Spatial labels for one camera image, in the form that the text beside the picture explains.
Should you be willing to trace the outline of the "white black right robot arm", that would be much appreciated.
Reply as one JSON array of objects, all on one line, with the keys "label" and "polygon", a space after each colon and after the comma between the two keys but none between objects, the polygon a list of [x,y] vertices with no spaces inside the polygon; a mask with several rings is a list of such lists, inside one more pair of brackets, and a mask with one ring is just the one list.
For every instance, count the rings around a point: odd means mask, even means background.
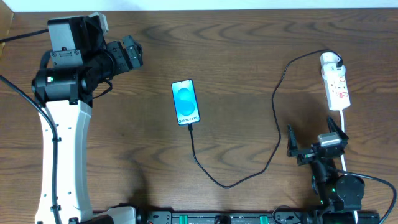
[{"label": "white black right robot arm", "polygon": [[299,149],[293,128],[288,125],[287,155],[297,159],[297,164],[309,165],[312,170],[312,187],[321,205],[302,218],[304,223],[354,223],[354,212],[361,209],[364,181],[353,175],[339,174],[335,159],[345,153],[349,137],[328,118],[329,132],[318,136],[318,142],[309,148]]}]

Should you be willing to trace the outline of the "white power strip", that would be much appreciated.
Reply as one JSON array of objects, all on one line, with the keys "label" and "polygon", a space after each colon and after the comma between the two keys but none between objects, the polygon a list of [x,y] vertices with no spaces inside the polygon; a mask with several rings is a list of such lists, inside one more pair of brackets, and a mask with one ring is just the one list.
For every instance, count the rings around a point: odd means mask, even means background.
[{"label": "white power strip", "polygon": [[337,67],[335,63],[326,63],[321,69],[324,80],[328,107],[332,111],[340,111],[351,105],[346,82],[346,68]]}]

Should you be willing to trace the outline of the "blue screen Galaxy smartphone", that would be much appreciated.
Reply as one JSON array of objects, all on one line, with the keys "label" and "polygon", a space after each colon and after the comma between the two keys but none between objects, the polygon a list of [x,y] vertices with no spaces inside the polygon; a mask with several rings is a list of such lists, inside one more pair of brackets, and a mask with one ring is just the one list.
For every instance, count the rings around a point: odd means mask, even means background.
[{"label": "blue screen Galaxy smartphone", "polygon": [[171,84],[175,113],[179,126],[200,122],[195,87],[192,79]]}]

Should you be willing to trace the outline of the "white USB charger plug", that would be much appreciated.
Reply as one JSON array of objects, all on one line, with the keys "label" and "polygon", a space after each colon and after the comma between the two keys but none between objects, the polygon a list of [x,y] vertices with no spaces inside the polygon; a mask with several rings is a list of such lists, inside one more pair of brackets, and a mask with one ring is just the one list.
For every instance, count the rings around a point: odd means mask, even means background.
[{"label": "white USB charger plug", "polygon": [[325,52],[320,56],[321,75],[324,80],[337,77],[345,72],[345,66],[341,64],[338,54]]}]

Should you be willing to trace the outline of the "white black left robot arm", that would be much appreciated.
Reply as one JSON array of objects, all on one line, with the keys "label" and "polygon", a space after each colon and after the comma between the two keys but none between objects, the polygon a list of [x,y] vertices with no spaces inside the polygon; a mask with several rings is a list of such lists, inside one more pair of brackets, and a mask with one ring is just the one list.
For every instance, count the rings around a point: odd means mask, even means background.
[{"label": "white black left robot arm", "polygon": [[130,35],[105,41],[106,16],[59,17],[47,23],[52,49],[32,80],[43,134],[42,190],[35,222],[139,223],[131,205],[95,213],[87,187],[86,140],[94,91],[142,66],[142,47]]}]

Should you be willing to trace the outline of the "black mounting rail base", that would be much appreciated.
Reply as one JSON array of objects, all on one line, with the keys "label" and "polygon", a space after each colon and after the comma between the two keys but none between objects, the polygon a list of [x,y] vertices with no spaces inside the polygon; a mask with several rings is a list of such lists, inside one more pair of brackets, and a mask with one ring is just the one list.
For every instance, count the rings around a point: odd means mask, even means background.
[{"label": "black mounting rail base", "polygon": [[348,213],[325,213],[315,217],[309,213],[279,210],[263,213],[198,213],[152,211],[139,217],[138,223],[144,224],[306,224],[306,223],[379,223],[376,213],[358,213],[355,218]]}]

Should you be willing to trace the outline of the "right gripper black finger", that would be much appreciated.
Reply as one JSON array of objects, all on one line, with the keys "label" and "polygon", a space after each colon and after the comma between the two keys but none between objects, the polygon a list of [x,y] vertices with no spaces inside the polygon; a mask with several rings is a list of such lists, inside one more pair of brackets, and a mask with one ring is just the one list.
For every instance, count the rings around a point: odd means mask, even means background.
[{"label": "right gripper black finger", "polygon": [[299,151],[299,147],[294,134],[294,130],[289,124],[287,125],[287,131],[288,131],[287,156],[296,157]]},{"label": "right gripper black finger", "polygon": [[341,140],[349,139],[347,134],[335,123],[335,121],[331,116],[328,116],[327,123],[328,123],[328,129],[331,133],[336,133]]}]

